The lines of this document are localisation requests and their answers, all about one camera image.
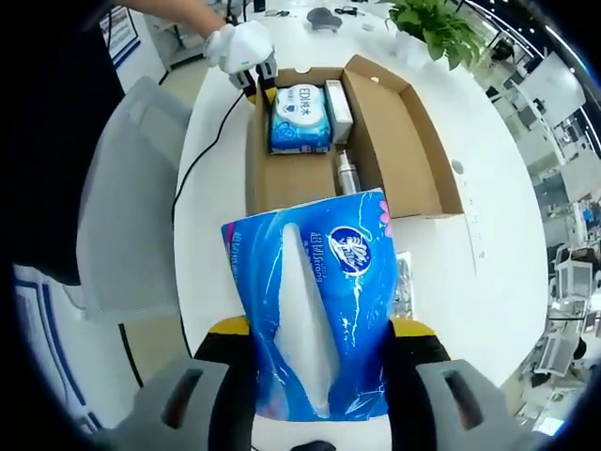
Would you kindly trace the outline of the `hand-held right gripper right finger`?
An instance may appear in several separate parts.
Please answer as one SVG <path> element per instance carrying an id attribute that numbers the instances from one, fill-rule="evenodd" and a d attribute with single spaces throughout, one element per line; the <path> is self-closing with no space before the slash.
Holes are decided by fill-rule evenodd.
<path id="1" fill-rule="evenodd" d="M 382 340 L 393 450 L 513 450 L 520 428 L 503 392 L 450 358 L 420 321 L 390 319 Z"/>

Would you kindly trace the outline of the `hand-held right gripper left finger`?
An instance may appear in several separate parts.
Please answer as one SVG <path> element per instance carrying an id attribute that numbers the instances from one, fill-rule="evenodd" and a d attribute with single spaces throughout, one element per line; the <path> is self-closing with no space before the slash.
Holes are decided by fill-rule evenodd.
<path id="1" fill-rule="evenodd" d="M 193 358 L 170 363 L 110 430 L 112 450 L 249 450 L 257 358 L 243 316 L 213 325 Z"/>

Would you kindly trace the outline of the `person's left hand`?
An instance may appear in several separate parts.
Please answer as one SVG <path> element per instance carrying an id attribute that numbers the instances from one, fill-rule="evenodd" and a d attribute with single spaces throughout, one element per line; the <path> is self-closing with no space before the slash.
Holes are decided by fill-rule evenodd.
<path id="1" fill-rule="evenodd" d="M 227 23 L 211 33 L 205 41 L 204 56 L 211 67 L 219 66 L 226 71 L 228 61 L 239 52 L 239 38 L 242 27 Z"/>

